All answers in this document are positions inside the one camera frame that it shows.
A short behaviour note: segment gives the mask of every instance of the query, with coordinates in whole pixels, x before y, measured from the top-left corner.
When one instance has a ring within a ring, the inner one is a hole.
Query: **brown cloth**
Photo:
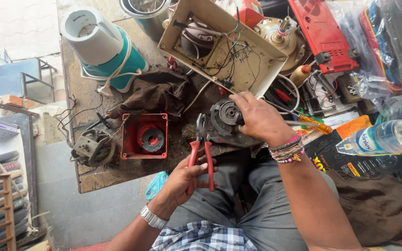
[[[402,245],[402,180],[355,177],[330,170],[339,203],[363,247]]]
[[[125,112],[145,110],[151,113],[166,112],[180,116],[193,95],[194,86],[187,76],[167,67],[158,67],[137,76],[133,81],[133,94],[120,105]]]

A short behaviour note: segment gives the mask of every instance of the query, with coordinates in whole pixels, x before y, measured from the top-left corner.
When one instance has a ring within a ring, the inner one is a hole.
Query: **person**
[[[249,92],[230,99],[243,114],[245,125],[239,127],[240,132],[271,148],[296,137],[264,100]],[[198,157],[203,155],[202,150],[198,152]],[[249,159],[248,149],[216,157],[215,190],[209,192],[206,160],[199,158],[196,166],[188,168],[185,158],[142,210],[145,216],[138,214],[104,251],[363,250],[339,205],[332,180],[305,154],[300,161],[257,164],[247,174]],[[250,212],[234,223],[234,197],[246,177],[258,197]],[[194,189],[187,194],[189,186]],[[154,215],[156,221],[149,224]],[[154,225],[165,221],[162,230]]]

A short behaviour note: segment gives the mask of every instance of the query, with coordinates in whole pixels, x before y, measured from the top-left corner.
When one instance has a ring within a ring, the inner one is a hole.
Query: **blue plastic bag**
[[[154,179],[148,184],[147,191],[145,192],[145,197],[148,200],[153,199],[156,194],[161,191],[162,187],[164,187],[165,182],[168,179],[168,174],[166,171],[160,172],[154,177]]]

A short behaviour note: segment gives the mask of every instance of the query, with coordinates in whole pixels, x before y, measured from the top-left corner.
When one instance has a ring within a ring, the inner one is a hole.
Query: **checkered shirt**
[[[150,251],[257,251],[242,229],[192,222],[161,231]]]

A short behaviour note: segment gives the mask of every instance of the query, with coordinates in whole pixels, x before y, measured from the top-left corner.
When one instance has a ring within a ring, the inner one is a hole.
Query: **plastic bottle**
[[[309,65],[302,65],[297,67],[297,69],[291,74],[291,77],[289,79],[297,86],[299,87],[306,78],[308,78],[311,75],[311,66]]]
[[[361,129],[350,136],[350,144],[360,155],[402,153],[402,119]]]

